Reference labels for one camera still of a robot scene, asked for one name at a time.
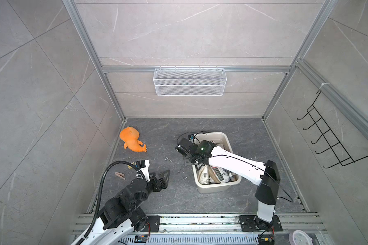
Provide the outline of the map print glasses case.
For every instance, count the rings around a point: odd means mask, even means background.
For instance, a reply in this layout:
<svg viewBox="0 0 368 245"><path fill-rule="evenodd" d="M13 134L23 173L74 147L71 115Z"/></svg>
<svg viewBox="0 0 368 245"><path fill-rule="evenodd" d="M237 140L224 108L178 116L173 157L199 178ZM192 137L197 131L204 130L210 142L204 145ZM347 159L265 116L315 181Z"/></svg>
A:
<svg viewBox="0 0 368 245"><path fill-rule="evenodd" d="M199 169L197 179L198 179L198 182L201 185L209 185L210 175L209 175L209 166L208 165L204 165Z"/></svg>

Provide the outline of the beige plastic storage bin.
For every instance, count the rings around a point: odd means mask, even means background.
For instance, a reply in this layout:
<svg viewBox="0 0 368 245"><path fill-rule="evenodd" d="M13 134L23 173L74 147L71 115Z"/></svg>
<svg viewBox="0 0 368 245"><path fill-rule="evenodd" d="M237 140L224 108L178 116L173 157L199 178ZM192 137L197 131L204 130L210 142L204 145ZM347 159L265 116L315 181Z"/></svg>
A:
<svg viewBox="0 0 368 245"><path fill-rule="evenodd" d="M218 146L224 148L226 151L233 153L233 149L231 147L231 144L228 140L227 135L222 132L209 132L207 134L198 134L196 138L200 141L202 140L212 141ZM201 194L210 194L210 193L216 193L216 192L222 192L222 191L228 190L231 186L238 185L242 180L241 176L235 173L231 173L229 174L229 177L232 176L232 179L227 183L201 184L198 180L198 173L199 173L198 170L200 169L200 166L192 165L192 169L193 169L195 184L197 185L197 190Z"/></svg>

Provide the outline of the newspaper print case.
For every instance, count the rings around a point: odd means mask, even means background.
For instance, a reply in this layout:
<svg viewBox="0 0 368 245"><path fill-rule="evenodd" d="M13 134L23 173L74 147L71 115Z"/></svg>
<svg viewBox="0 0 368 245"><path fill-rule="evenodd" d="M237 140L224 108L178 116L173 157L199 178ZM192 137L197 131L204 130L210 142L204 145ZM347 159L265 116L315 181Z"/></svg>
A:
<svg viewBox="0 0 368 245"><path fill-rule="evenodd" d="M228 183L235 181L234 175L229 170L214 166L212 167L212 171L214 173L216 183Z"/></svg>

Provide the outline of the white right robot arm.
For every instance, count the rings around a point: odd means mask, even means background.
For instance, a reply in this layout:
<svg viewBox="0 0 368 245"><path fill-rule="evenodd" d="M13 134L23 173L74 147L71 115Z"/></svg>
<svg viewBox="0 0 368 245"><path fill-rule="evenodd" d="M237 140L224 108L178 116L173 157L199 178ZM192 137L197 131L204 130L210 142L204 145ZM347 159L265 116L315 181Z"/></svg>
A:
<svg viewBox="0 0 368 245"><path fill-rule="evenodd" d="M275 215L275 205L281 189L276 163L270 160L266 163L257 162L234 154L226 134L222 132L208 132L194 140L181 138L175 149L188 157L192 164L220 167L257 186L257 214L241 217L243 228L282 231L279 217Z"/></svg>

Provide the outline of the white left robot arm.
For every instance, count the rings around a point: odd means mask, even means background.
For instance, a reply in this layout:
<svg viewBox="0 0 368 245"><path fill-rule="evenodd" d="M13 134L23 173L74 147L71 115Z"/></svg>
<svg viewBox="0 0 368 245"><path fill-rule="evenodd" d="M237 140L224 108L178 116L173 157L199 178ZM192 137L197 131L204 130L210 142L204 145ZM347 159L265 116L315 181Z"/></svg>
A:
<svg viewBox="0 0 368 245"><path fill-rule="evenodd" d="M131 167L137 174L130 184L108 200L103 207L101 200L96 203L91 224L79 235L72 244L74 245L115 245L120 239L132 232L140 232L146 229L148 235L144 242L150 238L150 232L156 232L159 228L159 216L149 219L141 209L152 192L160 192L169 184L170 170L160 173L149 173L149 161L141 160L134 163L127 161L115 161L105 170L98 189L98 198L102 197L104 181L108 171L118 164Z"/></svg>

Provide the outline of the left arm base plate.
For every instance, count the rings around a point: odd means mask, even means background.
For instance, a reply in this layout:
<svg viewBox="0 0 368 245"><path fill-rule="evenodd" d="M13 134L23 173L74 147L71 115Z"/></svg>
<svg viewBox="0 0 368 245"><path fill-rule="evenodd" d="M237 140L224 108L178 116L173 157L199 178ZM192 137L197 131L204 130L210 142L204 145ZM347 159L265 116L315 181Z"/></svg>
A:
<svg viewBox="0 0 368 245"><path fill-rule="evenodd" d="M159 232L160 219L161 217L159 215L148 215L141 231L148 232L150 230L152 233Z"/></svg>

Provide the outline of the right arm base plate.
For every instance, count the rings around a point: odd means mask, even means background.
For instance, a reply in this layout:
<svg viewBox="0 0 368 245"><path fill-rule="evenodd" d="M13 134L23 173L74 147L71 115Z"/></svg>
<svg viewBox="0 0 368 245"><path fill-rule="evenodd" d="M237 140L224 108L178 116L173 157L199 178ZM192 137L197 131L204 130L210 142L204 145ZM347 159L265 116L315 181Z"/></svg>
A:
<svg viewBox="0 0 368 245"><path fill-rule="evenodd" d="M240 215L239 224L243 232L255 232L255 231L283 231L280 219L277 215L273 215L273 219L270 222L266 222L258 218L257 215Z"/></svg>

